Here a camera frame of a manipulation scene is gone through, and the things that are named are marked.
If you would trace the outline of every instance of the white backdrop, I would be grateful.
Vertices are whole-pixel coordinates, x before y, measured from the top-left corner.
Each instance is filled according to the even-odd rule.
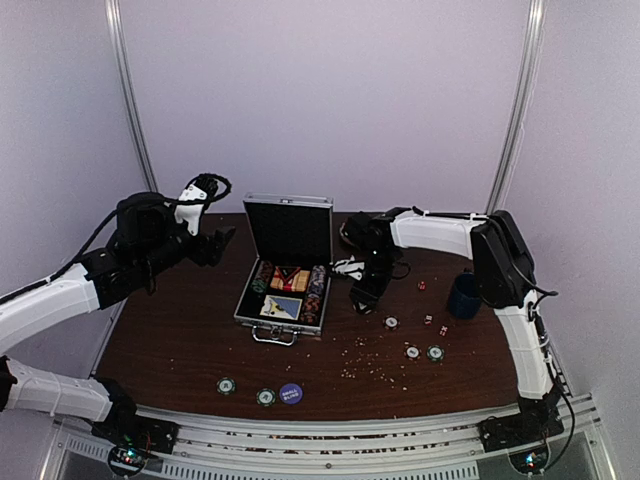
[[[122,0],[164,193],[201,171],[337,210],[484,210],[528,2]]]

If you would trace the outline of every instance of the case handle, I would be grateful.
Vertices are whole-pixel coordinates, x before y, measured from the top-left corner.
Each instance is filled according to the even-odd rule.
[[[271,329],[271,338],[262,338],[258,336],[258,327],[254,325],[251,329],[251,336],[259,343],[273,343],[274,345],[282,345],[283,347],[292,347],[298,341],[298,332],[296,331],[291,332],[291,340],[288,342],[279,340],[281,333],[281,328],[273,328]]]

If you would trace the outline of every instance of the robotic arm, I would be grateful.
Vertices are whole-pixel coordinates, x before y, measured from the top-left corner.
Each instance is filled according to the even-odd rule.
[[[561,393],[538,312],[540,300],[556,292],[536,286],[533,258],[513,217],[423,212],[394,208],[371,218],[358,213],[341,229],[342,238],[368,253],[361,268],[352,262],[340,270],[358,273],[350,297],[359,313],[368,313],[389,284],[401,248],[426,248],[473,260],[477,289],[494,309],[505,331],[518,376],[520,413],[479,425],[486,451],[537,441],[562,433],[558,419]]]
[[[226,189],[218,194],[218,184]],[[55,274],[0,298],[0,354],[22,340],[66,319],[103,310],[134,291],[155,291],[156,276],[189,258],[215,266],[233,237],[233,227],[200,233],[211,203],[228,195],[223,177],[194,178],[178,200],[138,193],[122,200],[81,251]],[[117,228],[105,248],[88,253],[91,242],[112,219]],[[94,433],[116,445],[137,447],[151,439],[154,449],[170,451],[175,427],[136,417],[136,405],[113,381],[74,379],[0,357],[0,411],[26,408],[73,415],[94,422]]]

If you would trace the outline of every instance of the green poker chip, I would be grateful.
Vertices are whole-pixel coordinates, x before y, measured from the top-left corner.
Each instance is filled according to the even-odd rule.
[[[221,378],[218,380],[218,393],[222,395],[231,395],[236,391],[236,382],[231,378]]]
[[[256,395],[256,400],[258,400],[258,405],[262,405],[263,407],[270,407],[271,405],[276,403],[276,392],[274,392],[270,388],[263,388]]]
[[[432,362],[441,362],[444,359],[444,348],[438,345],[431,345],[427,348],[427,357]]]

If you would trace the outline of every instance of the purple button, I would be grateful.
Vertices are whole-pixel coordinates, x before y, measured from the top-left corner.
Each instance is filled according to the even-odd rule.
[[[280,389],[280,400],[287,405],[295,405],[302,400],[302,388],[295,383],[287,383]]]

